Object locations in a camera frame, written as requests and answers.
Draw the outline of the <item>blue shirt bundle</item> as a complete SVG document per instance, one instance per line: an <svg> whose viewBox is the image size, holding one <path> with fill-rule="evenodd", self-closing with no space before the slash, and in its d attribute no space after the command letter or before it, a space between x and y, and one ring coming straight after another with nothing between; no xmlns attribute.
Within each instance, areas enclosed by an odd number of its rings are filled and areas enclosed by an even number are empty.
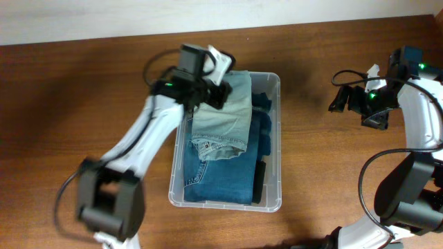
<svg viewBox="0 0 443 249"><path fill-rule="evenodd" d="M269 117L272 101L268 99L266 93L253 93L251 96L253 113L258 115L260 121L260 132L257 149L257 161L261 161L264 156L271 153L271 128L272 121Z"/></svg>

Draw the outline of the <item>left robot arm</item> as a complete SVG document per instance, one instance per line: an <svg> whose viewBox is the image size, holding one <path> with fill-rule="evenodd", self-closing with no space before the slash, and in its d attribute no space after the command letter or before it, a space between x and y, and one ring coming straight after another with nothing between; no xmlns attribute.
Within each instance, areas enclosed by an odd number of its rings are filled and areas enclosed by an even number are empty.
<svg viewBox="0 0 443 249"><path fill-rule="evenodd" d="M76 217L103 248L139 248L150 163L187 112L202 103L221 109L232 91L223 80L235 64L231 54L190 44L177 52L176 66L146 81L150 94L128 132L100 159L84 159L76 174Z"/></svg>

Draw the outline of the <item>light blue jeans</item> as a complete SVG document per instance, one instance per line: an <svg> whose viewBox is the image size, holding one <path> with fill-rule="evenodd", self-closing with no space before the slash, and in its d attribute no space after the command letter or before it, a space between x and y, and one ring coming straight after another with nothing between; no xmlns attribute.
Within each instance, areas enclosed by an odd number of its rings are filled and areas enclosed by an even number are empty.
<svg viewBox="0 0 443 249"><path fill-rule="evenodd" d="M192 117L191 142L201 160L232 159L248 145L252 116L252 79L248 71L231 71L224 81L233 91L222 109L202 104Z"/></svg>

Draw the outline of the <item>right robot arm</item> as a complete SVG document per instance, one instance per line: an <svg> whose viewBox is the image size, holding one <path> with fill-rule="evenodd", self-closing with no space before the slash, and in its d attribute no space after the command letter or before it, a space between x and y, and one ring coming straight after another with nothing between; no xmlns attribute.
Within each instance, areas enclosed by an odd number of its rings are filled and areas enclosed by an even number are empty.
<svg viewBox="0 0 443 249"><path fill-rule="evenodd" d="M419 48L403 46L389 57L385 76L379 67L359 73L359 80L338 83L330 112L344 109L361 116L361 125L388 128L389 113L401 109L407 146L370 157L358 179L359 202L364 216L337 227L324 239L304 248L403 248L403 239L442 232L442 69L422 61ZM405 154L377 188L374 209L363 198L363 177L370 164L389 154Z"/></svg>

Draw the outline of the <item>dark green shirt bundle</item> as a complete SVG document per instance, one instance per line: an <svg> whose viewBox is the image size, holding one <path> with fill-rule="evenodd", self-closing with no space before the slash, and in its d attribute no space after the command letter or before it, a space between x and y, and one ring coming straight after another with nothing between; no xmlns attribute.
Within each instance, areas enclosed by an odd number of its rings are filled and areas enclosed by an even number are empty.
<svg viewBox="0 0 443 249"><path fill-rule="evenodd" d="M266 163L263 161L257 161L255 165L255 176L253 181L252 203L259 204L261 201L265 173Z"/></svg>

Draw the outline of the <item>medium blue jeans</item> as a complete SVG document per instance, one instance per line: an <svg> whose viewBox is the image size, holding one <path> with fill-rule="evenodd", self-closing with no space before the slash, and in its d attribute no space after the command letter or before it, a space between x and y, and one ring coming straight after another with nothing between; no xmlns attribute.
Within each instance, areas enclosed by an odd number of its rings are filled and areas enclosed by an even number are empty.
<svg viewBox="0 0 443 249"><path fill-rule="evenodd" d="M187 202L219 201L250 205L260 140L261 115L252 113L247 149L231 159L201 160L191 133L185 134L183 189Z"/></svg>

